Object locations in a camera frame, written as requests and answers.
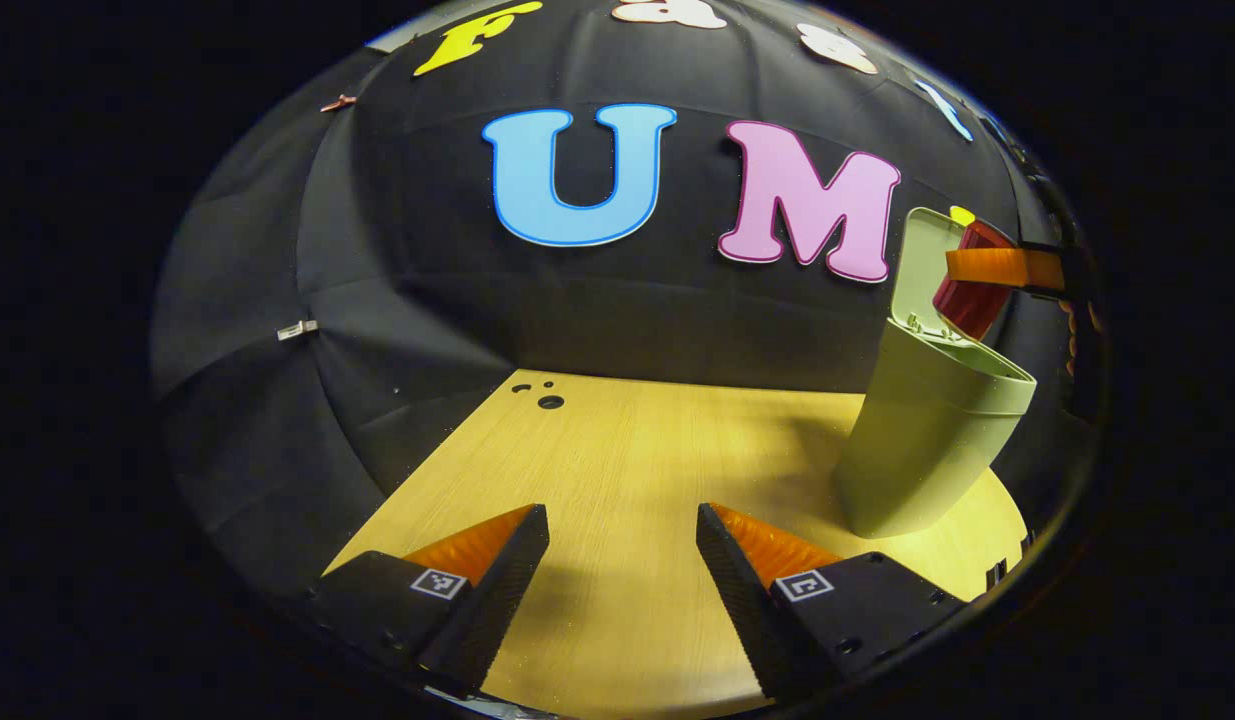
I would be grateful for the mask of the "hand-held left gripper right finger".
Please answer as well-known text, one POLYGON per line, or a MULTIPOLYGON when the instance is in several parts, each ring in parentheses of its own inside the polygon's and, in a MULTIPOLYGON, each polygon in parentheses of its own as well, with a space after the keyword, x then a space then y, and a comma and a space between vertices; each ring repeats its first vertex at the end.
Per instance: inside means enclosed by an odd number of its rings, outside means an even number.
POLYGON ((722 503, 697 546, 763 697, 792 701, 893 659, 966 603, 879 551, 851 557, 722 503))

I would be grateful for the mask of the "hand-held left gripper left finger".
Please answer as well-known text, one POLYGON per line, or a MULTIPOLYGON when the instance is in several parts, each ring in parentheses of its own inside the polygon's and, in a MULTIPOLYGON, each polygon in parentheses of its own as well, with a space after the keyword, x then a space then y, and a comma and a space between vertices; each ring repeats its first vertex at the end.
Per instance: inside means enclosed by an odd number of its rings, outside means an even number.
POLYGON ((354 556, 308 588, 308 614, 388 673, 471 697, 548 546, 547 508, 527 503, 403 557, 354 556))

